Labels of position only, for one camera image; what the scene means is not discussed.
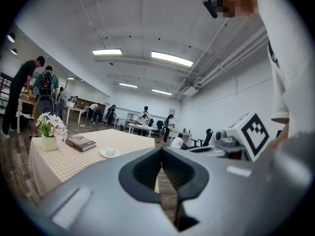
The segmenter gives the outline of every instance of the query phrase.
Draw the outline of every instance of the checkered tablecloth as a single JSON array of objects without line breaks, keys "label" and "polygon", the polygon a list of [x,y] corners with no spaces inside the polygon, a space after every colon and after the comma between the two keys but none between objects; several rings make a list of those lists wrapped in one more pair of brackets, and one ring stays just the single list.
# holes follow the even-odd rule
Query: checkered tablecloth
[{"label": "checkered tablecloth", "polygon": [[[96,147],[82,153],[58,140],[57,150],[45,151],[41,147],[41,138],[32,138],[29,168],[40,196],[45,196],[47,192],[87,166],[102,160],[110,160],[99,154],[103,148],[115,148],[124,155],[155,147],[153,138],[132,135],[115,129],[80,135],[96,142]],[[155,191],[158,192],[158,181],[156,181]]]}]

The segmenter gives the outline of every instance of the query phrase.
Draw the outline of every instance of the white cup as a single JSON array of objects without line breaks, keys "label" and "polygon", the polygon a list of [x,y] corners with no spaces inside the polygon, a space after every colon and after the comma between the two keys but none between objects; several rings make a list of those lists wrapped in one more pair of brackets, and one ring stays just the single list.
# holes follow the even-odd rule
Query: white cup
[{"label": "white cup", "polygon": [[114,156],[116,155],[116,150],[112,147],[108,147],[106,150],[105,150],[105,154],[107,156]]}]

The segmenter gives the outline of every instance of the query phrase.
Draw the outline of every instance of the flower vase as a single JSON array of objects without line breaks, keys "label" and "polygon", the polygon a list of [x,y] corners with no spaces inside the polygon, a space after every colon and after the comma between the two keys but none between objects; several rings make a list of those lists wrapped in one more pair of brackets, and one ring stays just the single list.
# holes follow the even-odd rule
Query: flower vase
[{"label": "flower vase", "polygon": [[57,149],[57,138],[41,136],[41,147],[45,151],[52,151]]}]

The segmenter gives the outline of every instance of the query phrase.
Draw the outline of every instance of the ceiling light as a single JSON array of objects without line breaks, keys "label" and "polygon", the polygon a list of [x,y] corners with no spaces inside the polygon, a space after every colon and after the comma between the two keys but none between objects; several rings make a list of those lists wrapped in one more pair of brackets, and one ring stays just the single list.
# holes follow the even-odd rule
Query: ceiling light
[{"label": "ceiling light", "polygon": [[129,84],[124,84],[124,83],[119,83],[119,85],[121,85],[121,86],[126,86],[126,87],[130,87],[130,88],[138,88],[137,86],[129,85]]},{"label": "ceiling light", "polygon": [[158,52],[151,52],[151,55],[153,58],[157,58],[157,59],[164,59],[164,60],[168,60],[171,62],[176,62],[182,65],[186,65],[191,67],[192,66],[192,61],[188,60],[188,59],[183,59],[177,56],[173,56],[173,55],[169,55],[169,54],[165,54],[165,53],[158,53]]},{"label": "ceiling light", "polygon": [[11,50],[11,53],[13,53],[14,55],[18,55],[18,51],[15,48]]},{"label": "ceiling light", "polygon": [[12,43],[14,43],[14,40],[15,40],[15,33],[14,32],[11,32],[7,37]]},{"label": "ceiling light", "polygon": [[159,93],[164,93],[167,95],[172,95],[170,92],[164,92],[164,91],[160,91],[160,90],[156,90],[156,89],[152,89],[153,92],[159,92]]},{"label": "ceiling light", "polygon": [[121,49],[102,49],[102,50],[94,50],[94,55],[113,55],[113,54],[123,54]]}]

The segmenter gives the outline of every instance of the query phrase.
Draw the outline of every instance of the book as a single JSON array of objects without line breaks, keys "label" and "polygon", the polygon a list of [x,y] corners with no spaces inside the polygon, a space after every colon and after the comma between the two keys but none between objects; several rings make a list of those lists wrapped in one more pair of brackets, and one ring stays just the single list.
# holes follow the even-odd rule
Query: book
[{"label": "book", "polygon": [[96,146],[96,142],[93,142],[80,135],[72,136],[71,138],[67,139],[65,143],[76,148],[80,152],[84,152]]}]

